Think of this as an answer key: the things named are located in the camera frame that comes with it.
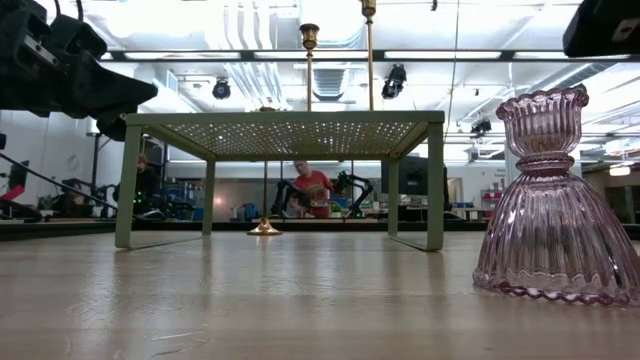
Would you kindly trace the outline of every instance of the scalloped rim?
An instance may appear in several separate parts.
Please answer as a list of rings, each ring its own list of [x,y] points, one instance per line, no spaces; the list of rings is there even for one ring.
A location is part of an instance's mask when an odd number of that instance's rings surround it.
[[[535,97],[538,96],[546,96],[549,97],[551,95],[567,95],[567,94],[579,94],[582,95],[582,99],[578,99],[578,101],[580,101],[580,106],[581,107],[585,107],[587,105],[589,105],[589,95],[585,92],[585,90],[582,87],[571,87],[571,88],[566,88],[566,89],[558,89],[558,88],[554,88],[551,90],[538,90],[536,92],[533,92],[531,94],[522,94],[518,97],[513,97],[510,98],[509,100],[506,100],[505,102],[503,102],[502,104],[500,104],[500,106],[498,106],[498,109],[496,109],[496,116],[498,117],[498,119],[502,120],[502,121],[509,121],[510,119],[507,118],[507,113],[511,112],[511,110],[508,110],[506,107],[507,106],[518,106],[518,103],[520,103],[522,100],[525,99],[529,99],[532,100]]]

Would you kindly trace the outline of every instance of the ribbed glass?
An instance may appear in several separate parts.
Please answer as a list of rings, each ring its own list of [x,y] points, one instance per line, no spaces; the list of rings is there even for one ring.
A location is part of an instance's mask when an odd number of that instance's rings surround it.
[[[500,105],[522,174],[491,219],[473,273],[490,290],[602,305],[640,303],[640,260],[606,202],[569,169],[582,136],[582,88],[538,91]]]

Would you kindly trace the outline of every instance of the green metal table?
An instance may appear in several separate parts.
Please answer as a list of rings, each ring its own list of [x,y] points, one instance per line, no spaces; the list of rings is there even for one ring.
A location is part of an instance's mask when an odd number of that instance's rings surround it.
[[[261,112],[132,114],[127,117],[115,245],[136,249],[131,221],[140,136],[148,134],[207,163],[202,237],[213,222],[216,162],[380,160],[389,163],[389,237],[423,251],[443,245],[444,159],[442,111]],[[428,139],[429,231],[426,244],[398,235],[399,160]]]

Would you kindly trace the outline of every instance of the red shirt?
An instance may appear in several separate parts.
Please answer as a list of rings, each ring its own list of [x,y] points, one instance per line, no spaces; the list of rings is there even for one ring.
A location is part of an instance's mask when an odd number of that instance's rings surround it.
[[[327,178],[327,176],[324,173],[316,170],[312,170],[310,176],[308,177],[305,175],[298,176],[298,178],[293,183],[302,191],[305,191],[309,187],[314,185],[321,186],[323,190],[316,191],[315,195],[311,197],[312,201],[327,200],[328,197],[327,197],[326,190],[333,190],[333,185],[331,184],[331,181],[329,181],[329,178]],[[309,212],[311,213],[311,215],[315,217],[327,218],[331,213],[331,208],[329,206],[314,207],[309,209]]]

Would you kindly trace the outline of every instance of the table leg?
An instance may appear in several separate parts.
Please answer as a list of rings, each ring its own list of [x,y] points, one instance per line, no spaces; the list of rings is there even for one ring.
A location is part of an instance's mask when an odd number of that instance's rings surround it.
[[[122,158],[122,174],[120,176],[120,193],[118,197],[118,217],[116,218],[116,247],[131,249],[131,219],[133,217],[133,201],[136,191],[138,152],[140,151],[140,126],[127,127]]]
[[[393,160],[389,163],[389,218],[387,220],[389,236],[398,236],[398,185],[400,163]]]
[[[207,161],[207,175],[204,185],[204,215],[202,216],[202,235],[211,235],[213,227],[213,190],[216,181],[216,162]]]
[[[442,124],[429,125],[429,223],[427,251],[444,245],[444,138]]]

